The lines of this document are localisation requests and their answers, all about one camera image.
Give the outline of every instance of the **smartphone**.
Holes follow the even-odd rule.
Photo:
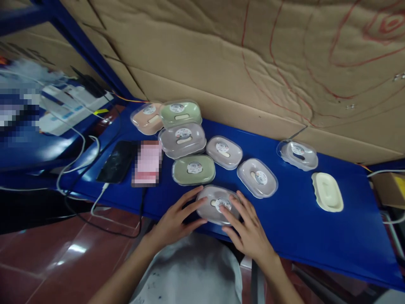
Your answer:
[[[119,141],[98,174],[96,181],[119,184],[125,178],[133,159],[137,156],[136,141]]]
[[[160,141],[142,141],[132,175],[132,187],[155,187],[159,184],[162,169],[162,144]]]

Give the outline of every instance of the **person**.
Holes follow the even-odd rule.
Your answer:
[[[206,202],[205,197],[185,207],[202,189],[199,186],[185,193],[168,209],[89,304],[242,303],[242,276],[231,250],[214,238],[192,233],[207,223],[206,219],[183,224]],[[222,230],[237,250],[260,267],[274,303],[303,304],[253,205],[240,191],[237,195],[241,203],[232,195],[229,200],[244,222],[221,206],[222,214],[237,233],[231,227]]]

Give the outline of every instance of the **cardboard box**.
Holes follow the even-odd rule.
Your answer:
[[[380,173],[371,180],[383,205],[405,209],[405,175]]]
[[[405,156],[404,3],[62,2],[135,97],[190,98],[206,119],[278,140],[308,125],[297,140],[353,163]],[[0,54],[95,76],[50,24],[0,41]]]

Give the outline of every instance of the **green soap dish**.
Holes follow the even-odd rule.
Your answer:
[[[200,107],[191,99],[166,102],[160,108],[160,117],[166,129],[189,122],[199,125],[203,122]]]
[[[181,186],[207,184],[215,177],[215,164],[207,155],[181,157],[173,164],[172,176]]]

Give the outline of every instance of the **forearm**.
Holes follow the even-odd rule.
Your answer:
[[[277,255],[268,257],[266,260],[257,261],[257,265],[266,277],[267,285],[275,304],[304,304],[297,290],[287,277],[280,258]]]
[[[127,304],[159,250],[142,242],[88,304]]]

